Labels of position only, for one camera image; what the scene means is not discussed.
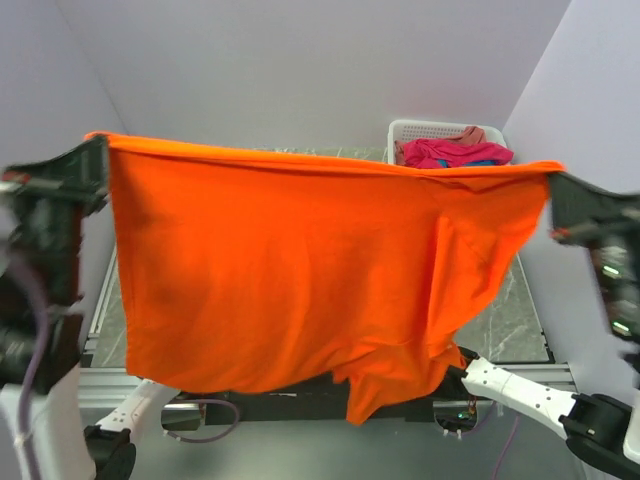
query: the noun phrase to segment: orange shirt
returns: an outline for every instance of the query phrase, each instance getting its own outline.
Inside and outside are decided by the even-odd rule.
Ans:
[[[127,371],[257,393],[331,371],[347,419],[431,393],[553,162],[415,170],[109,136]]]

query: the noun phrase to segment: red cloth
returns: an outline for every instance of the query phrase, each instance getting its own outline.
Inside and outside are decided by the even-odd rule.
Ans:
[[[469,162],[492,160],[504,165],[513,159],[513,152],[497,143],[485,142],[477,145],[457,145],[444,138],[419,138],[404,145],[405,165],[414,168],[463,167]]]

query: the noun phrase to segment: white wall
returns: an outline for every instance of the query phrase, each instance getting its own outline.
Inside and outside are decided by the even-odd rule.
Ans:
[[[308,147],[502,127],[569,0],[58,3],[132,133]]]
[[[517,159],[556,159],[614,191],[640,190],[640,2],[573,0],[507,121]],[[630,402],[623,342],[607,333],[585,252],[554,245],[543,219],[523,253],[554,352],[578,387]]]
[[[124,129],[53,0],[2,2],[0,64],[0,168],[53,158],[92,130]],[[81,286],[86,296],[79,308],[89,318],[112,248],[107,208],[84,224]]]

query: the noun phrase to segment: marble tabletop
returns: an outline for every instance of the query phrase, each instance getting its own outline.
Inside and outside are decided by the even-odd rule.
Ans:
[[[384,161],[382,148],[279,149],[315,155]],[[126,352],[125,314],[120,295],[117,268],[106,278],[107,290],[99,305],[100,332],[93,353],[92,367],[123,367]],[[458,345],[478,352],[493,362],[548,362],[546,340],[542,334],[529,287],[516,258],[500,293],[480,315],[460,329]]]

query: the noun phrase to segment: plastic basket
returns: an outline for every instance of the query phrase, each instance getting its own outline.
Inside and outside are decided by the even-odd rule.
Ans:
[[[389,125],[387,162],[396,163],[395,141],[410,142],[416,138],[442,138],[462,133],[469,125],[465,123],[427,122],[420,120],[394,120]],[[485,131],[488,142],[506,147],[502,133],[497,128],[478,125]]]

